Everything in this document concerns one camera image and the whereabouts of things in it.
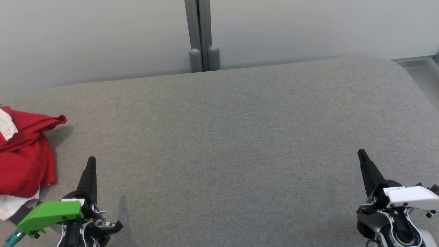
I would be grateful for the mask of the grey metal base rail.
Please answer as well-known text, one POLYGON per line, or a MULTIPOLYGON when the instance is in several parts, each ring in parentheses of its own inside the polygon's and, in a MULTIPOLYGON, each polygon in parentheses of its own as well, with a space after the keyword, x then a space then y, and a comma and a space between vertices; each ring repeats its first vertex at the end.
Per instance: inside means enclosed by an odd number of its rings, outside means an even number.
POLYGON ((434 55, 392 59, 404 69, 439 66, 439 51, 434 55))

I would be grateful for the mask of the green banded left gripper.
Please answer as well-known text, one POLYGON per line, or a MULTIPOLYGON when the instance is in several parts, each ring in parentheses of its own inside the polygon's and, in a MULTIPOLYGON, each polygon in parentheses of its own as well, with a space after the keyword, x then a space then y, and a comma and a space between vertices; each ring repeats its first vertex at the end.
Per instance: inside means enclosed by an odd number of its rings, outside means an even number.
POLYGON ((106 220, 106 212, 97 206, 97 160, 90 156, 82 172, 77 190, 64 196, 60 201, 40 203, 31 209, 17 224, 25 234, 35 237, 52 225, 60 225, 64 232, 79 227, 82 238, 101 239, 119 233, 123 224, 106 220))

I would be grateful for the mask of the grey metal partition post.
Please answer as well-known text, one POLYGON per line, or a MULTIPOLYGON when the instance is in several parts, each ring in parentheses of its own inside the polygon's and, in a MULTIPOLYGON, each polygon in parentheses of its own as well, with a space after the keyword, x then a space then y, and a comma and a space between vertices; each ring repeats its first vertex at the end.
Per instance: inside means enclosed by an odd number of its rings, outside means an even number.
POLYGON ((213 45, 210 0, 184 0, 191 50, 191 72, 221 69, 220 50, 213 45))

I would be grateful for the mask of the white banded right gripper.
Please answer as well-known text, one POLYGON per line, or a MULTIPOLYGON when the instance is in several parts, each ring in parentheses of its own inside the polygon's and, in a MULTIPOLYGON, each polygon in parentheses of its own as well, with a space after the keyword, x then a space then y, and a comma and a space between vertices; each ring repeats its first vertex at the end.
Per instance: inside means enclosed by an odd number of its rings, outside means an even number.
POLYGON ((364 189, 368 197, 365 204, 357 209, 358 214, 374 214, 378 211, 390 211, 394 208, 415 208, 439 211, 439 185, 424 187, 421 183, 416 186, 388 187, 386 181, 375 163, 369 158, 364 149, 357 152, 364 189))

